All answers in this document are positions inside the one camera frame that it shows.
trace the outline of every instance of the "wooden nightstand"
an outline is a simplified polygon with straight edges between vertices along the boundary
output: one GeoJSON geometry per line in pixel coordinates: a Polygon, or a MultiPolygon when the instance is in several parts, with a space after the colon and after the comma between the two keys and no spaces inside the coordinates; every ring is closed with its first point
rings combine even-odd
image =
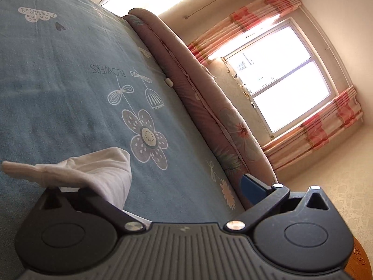
{"type": "Polygon", "coordinates": [[[372,280],[372,268],[360,242],[354,237],[354,252],[352,253],[345,271],[355,280],[372,280]]]}

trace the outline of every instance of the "bed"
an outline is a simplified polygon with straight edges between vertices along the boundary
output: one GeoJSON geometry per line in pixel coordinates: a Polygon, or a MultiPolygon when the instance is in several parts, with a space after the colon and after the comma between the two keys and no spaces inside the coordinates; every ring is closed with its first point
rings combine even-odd
{"type": "MultiPolygon", "coordinates": [[[[178,53],[193,56],[152,14],[119,18],[90,0],[1,0],[0,11],[1,161],[123,148],[132,169],[124,208],[157,222],[222,224],[249,206],[243,173],[276,181],[213,77],[197,61],[182,64],[189,57],[178,53]],[[211,103],[217,95],[224,107],[211,103]]],[[[14,235],[42,192],[0,172],[1,279],[23,270],[14,235]]]]}

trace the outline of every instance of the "blue plastic part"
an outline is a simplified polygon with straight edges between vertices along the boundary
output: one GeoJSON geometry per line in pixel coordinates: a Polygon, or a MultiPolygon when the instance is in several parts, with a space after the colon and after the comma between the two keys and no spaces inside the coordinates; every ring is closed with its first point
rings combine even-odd
{"type": "Polygon", "coordinates": [[[243,175],[241,178],[241,191],[252,205],[262,201],[269,194],[269,191],[266,188],[269,188],[269,186],[264,183],[259,184],[256,181],[259,180],[254,177],[249,177],[248,175],[243,175]]]}

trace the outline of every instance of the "curtain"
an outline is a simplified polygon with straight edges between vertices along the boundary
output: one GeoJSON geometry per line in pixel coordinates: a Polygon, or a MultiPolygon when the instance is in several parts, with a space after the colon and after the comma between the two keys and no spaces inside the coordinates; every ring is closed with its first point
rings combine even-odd
{"type": "Polygon", "coordinates": [[[299,126],[262,147],[274,170],[280,170],[320,149],[363,116],[353,86],[299,126]]]}
{"type": "Polygon", "coordinates": [[[255,0],[199,36],[188,48],[201,64],[210,64],[208,57],[230,40],[267,19],[287,15],[300,5],[299,0],[255,0]]]}

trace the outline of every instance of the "white towel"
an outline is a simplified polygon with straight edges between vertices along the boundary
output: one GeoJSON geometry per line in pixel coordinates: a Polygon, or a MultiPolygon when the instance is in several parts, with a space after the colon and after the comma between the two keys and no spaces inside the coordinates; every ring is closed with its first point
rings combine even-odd
{"type": "Polygon", "coordinates": [[[42,187],[90,187],[112,205],[123,209],[131,187],[130,155],[111,147],[57,164],[23,164],[4,161],[3,171],[16,179],[42,187]]]}

